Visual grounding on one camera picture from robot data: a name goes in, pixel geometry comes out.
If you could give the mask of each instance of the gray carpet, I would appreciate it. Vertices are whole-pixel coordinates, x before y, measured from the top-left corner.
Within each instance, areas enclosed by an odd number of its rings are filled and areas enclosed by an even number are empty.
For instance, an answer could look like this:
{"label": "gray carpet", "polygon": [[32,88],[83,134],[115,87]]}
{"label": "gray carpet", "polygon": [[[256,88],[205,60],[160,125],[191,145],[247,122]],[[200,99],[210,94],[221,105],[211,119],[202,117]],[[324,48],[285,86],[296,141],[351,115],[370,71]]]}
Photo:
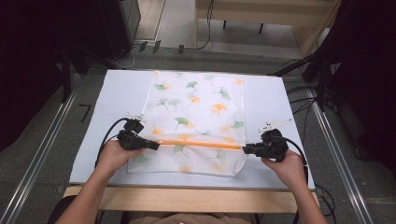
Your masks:
{"label": "gray carpet", "polygon": [[[177,54],[176,49],[160,49],[158,53],[153,54],[150,52],[151,50],[135,52],[135,63],[131,69],[216,71],[262,75],[279,70],[288,60],[204,51],[186,51],[183,54]],[[106,69],[101,64],[91,62],[91,65],[89,74],[83,76],[80,82],[76,99],[51,147],[35,185],[26,199],[17,218],[17,223],[46,223],[52,208],[63,197],[63,189],[68,186],[74,158],[89,126],[96,98],[106,73]],[[286,89],[304,85],[297,76],[299,71],[292,73],[294,75],[284,76]],[[290,99],[300,99],[306,96],[306,91],[297,91],[290,95]],[[61,97],[62,89],[49,99],[46,106],[31,121],[21,138],[0,153],[1,211],[7,207],[13,190],[35,155],[36,149],[59,108]],[[87,118],[82,122],[87,107],[80,106],[80,104],[92,105]],[[293,105],[292,109],[295,110],[300,105]],[[353,146],[342,122],[330,109],[326,111],[361,192],[365,198],[372,199],[371,202],[374,202],[368,203],[374,222],[391,223],[396,218],[395,203],[378,203],[378,200],[375,199],[391,197],[394,199],[396,193],[394,192],[393,176],[376,161],[363,162],[356,159]],[[305,114],[304,111],[295,116],[301,136],[304,132]],[[338,223],[359,223],[313,110],[308,114],[306,121],[304,149],[314,180],[325,187],[334,197]],[[327,213],[325,203],[322,200],[319,202],[323,211]],[[120,215],[121,212],[106,212],[102,223],[119,223]],[[292,219],[293,215],[291,214],[265,214],[262,217],[262,223],[291,223]]]}

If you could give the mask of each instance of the power cord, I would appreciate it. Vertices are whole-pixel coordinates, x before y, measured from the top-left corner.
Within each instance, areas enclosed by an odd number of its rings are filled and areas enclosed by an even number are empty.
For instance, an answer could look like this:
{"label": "power cord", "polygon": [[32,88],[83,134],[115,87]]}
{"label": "power cord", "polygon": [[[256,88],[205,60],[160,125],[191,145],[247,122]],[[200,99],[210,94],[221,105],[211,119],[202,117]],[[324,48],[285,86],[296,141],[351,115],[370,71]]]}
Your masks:
{"label": "power cord", "polygon": [[208,32],[209,32],[209,37],[207,38],[206,43],[205,43],[203,46],[201,46],[200,48],[198,48],[198,49],[186,49],[186,50],[199,50],[199,49],[204,49],[204,48],[206,47],[206,45],[209,43],[210,38],[211,38],[211,33],[210,33],[210,22],[212,21],[213,4],[214,4],[214,2],[215,2],[214,0],[211,0],[210,3],[209,3],[209,8],[207,9],[206,23],[207,23],[207,29],[208,29]]}
{"label": "power cord", "polygon": [[[290,93],[292,93],[294,91],[298,91],[298,90],[304,90],[304,89],[314,89],[315,90],[316,88],[305,87],[305,86],[295,87],[295,88],[292,88],[292,89],[288,90],[287,94],[290,94]],[[330,101],[330,98],[331,98],[331,96],[325,98],[326,103]],[[309,113],[313,103],[317,99],[316,98],[303,98],[303,99],[299,99],[299,100],[295,100],[295,101],[290,102],[291,104],[293,104],[293,103],[297,103],[297,102],[301,102],[301,101],[305,101],[305,100],[308,100],[308,102],[303,104],[303,105],[301,105],[296,111],[293,112],[293,115],[294,115],[294,114],[297,114],[297,113],[299,113],[301,111],[306,110],[306,114],[305,114],[305,118],[304,118],[304,127],[303,127],[303,139],[302,139],[302,144],[303,145],[304,145],[304,140],[305,140],[305,131],[306,131],[306,122],[307,122],[307,118],[308,118],[308,113]],[[337,221],[336,221],[335,212],[334,212],[335,211],[334,198],[332,197],[330,192],[328,190],[326,190],[324,187],[322,187],[321,185],[315,184],[315,186],[321,188],[322,190],[324,190],[325,193],[327,193],[327,195],[329,195],[329,197],[330,197],[330,199],[332,201],[332,204],[330,204],[329,201],[323,195],[319,195],[319,198],[322,199],[323,202],[325,202],[326,206],[329,208],[329,211],[330,211],[329,214],[323,214],[323,216],[325,216],[325,217],[332,216],[332,222],[334,224],[336,224]],[[296,217],[294,218],[293,223],[297,223],[298,218],[299,218],[298,214],[296,214]]]}
{"label": "power cord", "polygon": [[100,216],[96,216],[95,224],[101,224],[104,215],[105,215],[105,211],[102,211]]}
{"label": "power cord", "polygon": [[113,63],[114,64],[116,64],[118,67],[120,67],[120,68],[130,68],[130,67],[132,67],[132,66],[134,66],[134,50],[135,49],[137,49],[137,48],[139,48],[140,47],[140,45],[138,45],[138,46],[136,46],[136,47],[134,47],[134,48],[132,48],[131,49],[131,57],[132,57],[132,63],[131,64],[128,64],[128,65],[122,65],[122,64],[120,64],[120,63],[117,63],[116,61],[114,61],[113,60]]}
{"label": "power cord", "polygon": [[323,196],[320,195],[319,197],[323,200],[323,202],[326,203],[326,206],[329,208],[330,213],[329,214],[323,214],[323,216],[325,217],[329,217],[332,216],[332,222],[334,224],[337,223],[336,217],[335,217],[335,201],[334,198],[332,197],[332,195],[330,194],[330,192],[328,190],[326,190],[325,188],[323,188],[321,185],[319,184],[315,184],[315,186],[319,187],[320,189],[322,189],[325,193],[327,193],[327,195],[329,195],[330,199],[332,200],[332,204],[329,203],[329,201]]}
{"label": "power cord", "polygon": [[106,144],[108,141],[110,141],[110,139],[112,139],[112,138],[114,138],[114,137],[117,136],[117,135],[114,135],[114,136],[112,136],[111,138],[109,138],[109,139],[107,140],[108,135],[111,133],[111,131],[114,129],[114,127],[116,127],[116,125],[119,124],[119,123],[120,123],[121,121],[123,121],[123,120],[128,121],[127,118],[119,119],[119,120],[117,120],[116,122],[114,122],[114,124],[111,125],[111,127],[108,129],[108,131],[107,131],[105,137],[103,138],[102,144],[101,144],[100,147],[99,147],[98,156],[97,156],[96,162],[95,162],[95,168],[96,168],[96,165],[97,165],[98,162],[99,162],[100,154],[102,153],[103,149],[105,148],[105,144]]}

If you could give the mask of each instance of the green leaf print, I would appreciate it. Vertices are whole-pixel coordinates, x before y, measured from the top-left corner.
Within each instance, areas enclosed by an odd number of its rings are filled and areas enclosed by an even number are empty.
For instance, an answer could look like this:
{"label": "green leaf print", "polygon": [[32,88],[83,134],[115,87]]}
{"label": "green leaf print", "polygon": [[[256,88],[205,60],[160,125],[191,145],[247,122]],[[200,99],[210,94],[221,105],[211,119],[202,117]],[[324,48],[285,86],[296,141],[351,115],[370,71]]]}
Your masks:
{"label": "green leaf print", "polygon": [[139,163],[144,163],[149,161],[149,158],[145,157],[144,155],[138,155],[132,158],[132,160],[139,162]]}
{"label": "green leaf print", "polygon": [[225,154],[225,152],[218,149],[218,155],[214,158],[208,158],[208,159],[218,159],[219,162],[221,162],[221,164],[224,164],[226,158],[227,155]]}
{"label": "green leaf print", "polygon": [[220,93],[224,100],[231,100],[231,97],[228,94],[227,89],[225,89],[225,87],[220,87],[219,92],[213,92],[213,93]]}
{"label": "green leaf print", "polygon": [[183,118],[183,117],[177,117],[177,118],[175,118],[175,120],[177,120],[177,126],[179,124],[184,124],[184,125],[188,125],[189,124],[189,121],[187,119]]}
{"label": "green leaf print", "polygon": [[177,146],[174,146],[173,152],[174,152],[174,154],[177,154],[178,152],[181,152],[181,153],[183,153],[183,155],[185,155],[188,158],[186,153],[184,153],[183,149],[184,149],[183,145],[177,145]]}
{"label": "green leaf print", "polygon": [[177,100],[177,99],[175,99],[175,100],[170,100],[170,101],[168,102],[169,105],[173,105],[173,106],[175,107],[175,111],[176,111],[176,112],[177,112],[177,105],[180,104],[180,103],[181,103],[181,101],[179,101],[179,100]]}
{"label": "green leaf print", "polygon": [[167,88],[165,87],[165,81],[163,82],[163,84],[154,84],[155,89],[159,90],[159,91],[164,91]]}
{"label": "green leaf print", "polygon": [[198,82],[196,82],[196,81],[191,81],[191,82],[189,82],[189,84],[187,84],[187,86],[186,86],[186,88],[188,89],[188,88],[193,88],[195,91],[198,91],[198,90],[196,90],[195,89],[195,86],[198,84]]}
{"label": "green leaf print", "polygon": [[234,129],[242,128],[245,125],[244,121],[236,121],[235,118],[233,118],[233,121],[235,121],[235,123],[231,127]]}
{"label": "green leaf print", "polygon": [[160,100],[157,102],[156,106],[158,106],[158,105],[164,105],[165,108],[166,108],[166,110],[168,110],[168,106],[166,106],[166,101],[168,101],[168,99],[162,98],[162,99],[160,99]]}

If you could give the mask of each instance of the cable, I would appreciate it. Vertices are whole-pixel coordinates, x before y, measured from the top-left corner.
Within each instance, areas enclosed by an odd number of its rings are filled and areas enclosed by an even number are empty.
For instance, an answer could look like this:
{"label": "cable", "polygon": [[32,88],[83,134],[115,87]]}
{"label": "cable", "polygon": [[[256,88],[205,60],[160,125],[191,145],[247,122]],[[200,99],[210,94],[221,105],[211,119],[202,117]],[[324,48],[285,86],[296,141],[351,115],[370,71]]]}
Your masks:
{"label": "cable", "polygon": [[286,91],[286,94],[289,95],[294,91],[306,90],[306,89],[317,90],[318,88],[317,87],[309,87],[309,86],[299,86],[299,87],[291,88],[290,90]]}
{"label": "cable", "polygon": [[214,3],[214,0],[211,0],[210,3],[209,3],[209,8],[207,9],[206,23],[207,23],[207,29],[209,31],[209,37],[207,38],[206,43],[203,46],[201,46],[200,48],[198,48],[198,49],[184,49],[184,50],[199,50],[199,49],[203,49],[204,47],[206,47],[207,43],[209,43],[209,40],[211,38],[210,22],[212,21],[213,3]]}
{"label": "cable", "polygon": [[[299,148],[299,146],[297,146],[297,144],[295,144],[293,141],[291,141],[289,138],[286,138],[286,137],[270,136],[270,137],[264,137],[264,138],[284,140],[284,141],[290,142],[292,145],[294,145],[297,148],[297,150],[300,152],[300,155],[301,155],[301,157],[303,159],[303,165],[304,165],[303,169],[304,169],[304,175],[305,175],[305,183],[308,184],[308,167],[307,167],[308,163],[306,162],[305,154]],[[300,214],[299,214],[299,212],[297,210],[296,211],[296,215],[294,216],[293,224],[297,224],[299,218],[300,218]]]}
{"label": "cable", "polygon": [[318,97],[307,97],[307,98],[302,98],[302,99],[290,101],[289,104],[294,104],[294,103],[301,102],[301,101],[304,101],[304,100],[314,100],[314,101],[317,101],[317,100],[318,100]]}
{"label": "cable", "polygon": [[137,49],[137,48],[139,48],[139,47],[140,47],[140,45],[138,45],[138,46],[136,46],[136,47],[134,47],[134,48],[131,49],[131,56],[132,56],[132,63],[131,63],[131,64],[129,64],[129,65],[122,65],[122,64],[120,64],[120,63],[117,63],[117,62],[114,61],[114,60],[113,60],[113,63],[116,64],[116,65],[117,65],[118,67],[120,67],[120,68],[130,68],[130,67],[134,66],[134,49]]}
{"label": "cable", "polygon": [[[282,69],[285,68],[285,66],[286,66],[287,63],[293,62],[293,61],[299,61],[299,60],[300,60],[300,59],[290,59],[290,60],[288,60],[288,61],[285,61],[285,62],[283,63],[283,65],[282,65]],[[301,75],[302,75],[302,74],[303,74],[303,71],[301,71],[300,67],[298,67],[297,69],[300,71],[300,73],[301,73]]]}
{"label": "cable", "polygon": [[303,105],[301,105],[296,111],[294,111],[293,112],[293,115],[295,115],[295,114],[297,114],[297,113],[299,113],[299,112],[301,112],[301,111],[303,111],[303,110],[306,110],[309,106],[307,106],[307,107],[304,107],[304,106],[306,106],[306,105],[308,105],[308,104],[313,104],[315,101],[308,101],[308,102],[306,102],[305,104],[303,104]]}
{"label": "cable", "polygon": [[102,144],[100,145],[99,152],[98,152],[98,156],[97,156],[96,162],[95,162],[95,168],[96,168],[97,163],[99,162],[100,154],[102,153],[103,149],[105,148],[105,144],[106,144],[111,138],[114,137],[114,136],[113,136],[113,137],[111,137],[110,139],[107,140],[108,135],[111,133],[111,131],[113,130],[113,128],[116,127],[116,125],[117,125],[118,123],[120,123],[121,121],[123,121],[123,120],[128,121],[127,118],[119,119],[119,120],[117,120],[116,122],[114,122],[114,124],[111,125],[111,127],[108,129],[108,131],[107,131],[105,137],[103,138]]}
{"label": "cable", "polygon": [[314,102],[312,102],[312,103],[309,105],[309,107],[308,107],[307,110],[306,110],[306,114],[305,114],[304,127],[303,127],[303,142],[302,142],[303,145],[304,145],[304,141],[305,141],[306,121],[307,121],[307,118],[308,118],[309,110],[311,109],[313,103],[314,103]]}
{"label": "cable", "polygon": [[102,223],[102,219],[103,219],[103,215],[105,214],[105,211],[102,211],[99,218],[96,217],[96,222],[95,224],[101,224]]}
{"label": "cable", "polygon": [[329,204],[329,201],[328,201],[323,195],[320,195],[320,198],[323,200],[323,202],[326,203],[327,207],[328,207],[329,210],[330,210],[330,213],[329,213],[329,214],[323,214],[323,216],[325,216],[325,217],[332,216],[332,222],[336,224],[336,223],[337,223],[337,220],[336,220],[336,217],[335,217],[335,201],[334,201],[334,198],[332,197],[332,195],[330,194],[330,192],[329,192],[328,190],[326,190],[325,188],[323,188],[321,185],[315,184],[315,186],[317,186],[317,187],[323,189],[323,190],[325,191],[325,193],[327,193],[327,194],[329,195],[330,199],[332,200],[332,206],[331,206],[331,205]]}

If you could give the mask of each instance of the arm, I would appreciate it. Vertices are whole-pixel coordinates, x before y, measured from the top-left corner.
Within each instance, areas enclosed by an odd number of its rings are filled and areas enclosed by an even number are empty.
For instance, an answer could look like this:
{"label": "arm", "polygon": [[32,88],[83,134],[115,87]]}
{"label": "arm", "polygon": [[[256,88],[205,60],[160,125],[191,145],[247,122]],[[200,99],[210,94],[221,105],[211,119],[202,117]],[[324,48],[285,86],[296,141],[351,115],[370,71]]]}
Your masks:
{"label": "arm", "polygon": [[129,158],[142,152],[124,150],[118,141],[109,141],[91,177],[56,223],[94,223],[108,180]]}
{"label": "arm", "polygon": [[297,202],[298,211],[304,224],[327,223],[317,202],[305,183],[301,156],[288,150],[282,162],[262,158],[262,162],[274,170],[279,179],[289,187]]}

